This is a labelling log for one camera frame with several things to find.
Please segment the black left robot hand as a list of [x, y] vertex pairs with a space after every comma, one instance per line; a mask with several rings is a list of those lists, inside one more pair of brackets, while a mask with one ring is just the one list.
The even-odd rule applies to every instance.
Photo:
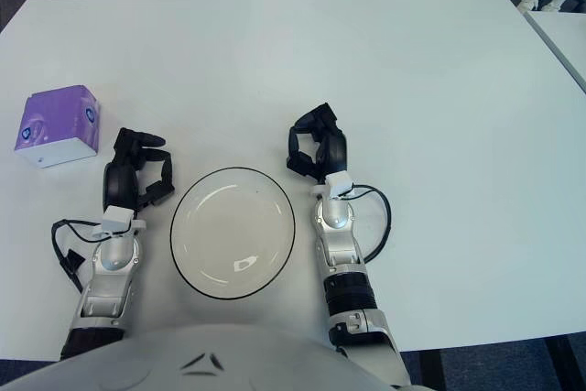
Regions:
[[[172, 183], [171, 155], [161, 148], [166, 140], [160, 136], [137, 132], [122, 127], [114, 142], [114, 158], [107, 163], [103, 174], [103, 210], [116, 206], [131, 210], [134, 215], [149, 205], [160, 204], [170, 197]], [[162, 162], [161, 178], [139, 191], [137, 172], [147, 162]]]

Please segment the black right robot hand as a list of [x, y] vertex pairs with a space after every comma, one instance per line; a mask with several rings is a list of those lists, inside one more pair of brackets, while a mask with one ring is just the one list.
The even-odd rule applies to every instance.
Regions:
[[[328, 103], [301, 116], [289, 129], [287, 168], [323, 184], [326, 176], [347, 170], [347, 141], [337, 126], [337, 117]], [[317, 143], [315, 158], [299, 149], [298, 135], [311, 135]]]

